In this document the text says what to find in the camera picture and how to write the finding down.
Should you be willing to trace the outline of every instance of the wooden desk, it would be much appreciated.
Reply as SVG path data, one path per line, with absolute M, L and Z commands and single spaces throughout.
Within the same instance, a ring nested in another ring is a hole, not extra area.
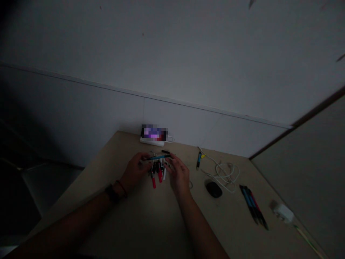
M 119 179 L 135 153 L 160 152 L 161 149 L 140 143 L 138 135 L 116 132 L 30 235 L 73 211 Z M 234 194 L 223 191 L 219 199 L 208 194 L 204 186 L 208 177 L 196 171 L 197 147 L 166 143 L 164 149 L 180 157 L 190 169 L 194 186 L 192 195 L 232 259 L 318 258 L 292 226 L 285 225 L 271 212 L 270 202 L 282 201 L 247 158 L 204 150 L 216 161 L 231 162 L 241 169 L 236 183 L 247 185 L 253 191 L 269 231 L 254 223 L 239 188 Z M 211 174 L 215 172 L 214 162 L 208 158 L 202 159 L 200 168 Z M 192 257 L 191 243 L 169 177 L 162 183 L 156 177 L 156 182 L 157 188 L 153 189 L 151 178 L 145 176 L 128 199 L 121 201 L 104 217 L 79 251 L 105 258 Z M 296 224 L 305 231 L 299 222 Z

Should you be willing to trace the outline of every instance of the white cable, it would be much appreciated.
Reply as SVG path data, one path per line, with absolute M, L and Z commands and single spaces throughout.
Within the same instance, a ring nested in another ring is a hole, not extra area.
M 207 176 L 213 178 L 214 180 L 216 180 L 224 189 L 226 189 L 228 192 L 230 193 L 234 193 L 236 191 L 236 185 L 235 185 L 235 181 L 237 180 L 237 178 L 239 177 L 241 170 L 238 166 L 233 165 L 232 163 L 225 163 L 225 164 L 218 164 L 212 157 L 206 155 L 204 153 L 204 151 L 202 151 L 202 149 L 200 147 L 198 147 L 198 149 L 200 149 L 201 153 L 204 154 L 207 158 L 211 159 L 215 164 L 215 170 L 216 170 L 216 175 L 211 175 L 210 173 L 205 172 L 204 170 L 201 170 L 204 174 L 206 174 Z M 230 174 L 227 173 L 223 168 L 222 165 L 228 165 L 230 166 L 231 172 Z M 231 178 L 232 174 L 235 172 L 235 168 L 238 169 L 238 173 L 236 175 L 236 177 L 234 179 Z M 226 187 L 226 185 L 231 184 L 234 186 L 233 189 L 229 189 Z

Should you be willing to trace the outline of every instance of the white wall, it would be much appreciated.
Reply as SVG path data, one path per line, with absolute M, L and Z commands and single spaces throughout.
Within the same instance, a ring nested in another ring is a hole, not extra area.
M 42 156 L 80 166 L 117 130 L 140 134 L 143 123 L 167 127 L 179 143 L 246 157 L 286 130 L 14 68 L 0 67 L 0 80 L 1 119 Z
M 344 258 L 345 96 L 252 160 L 330 258 Z
M 10 64 L 286 125 L 345 82 L 342 0 L 22 2 Z

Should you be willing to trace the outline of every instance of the black computer mouse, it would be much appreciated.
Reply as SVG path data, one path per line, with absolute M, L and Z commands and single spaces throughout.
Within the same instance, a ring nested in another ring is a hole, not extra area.
M 215 182 L 209 182 L 206 185 L 206 189 L 214 198 L 219 198 L 223 194 L 222 189 Z

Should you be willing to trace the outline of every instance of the wristwatch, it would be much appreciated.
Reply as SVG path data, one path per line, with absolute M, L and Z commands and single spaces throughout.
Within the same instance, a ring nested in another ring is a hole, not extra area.
M 106 187 L 104 191 L 109 196 L 109 199 L 113 203 L 117 203 L 120 200 L 119 195 L 114 191 L 112 185 L 109 185 L 108 187 Z

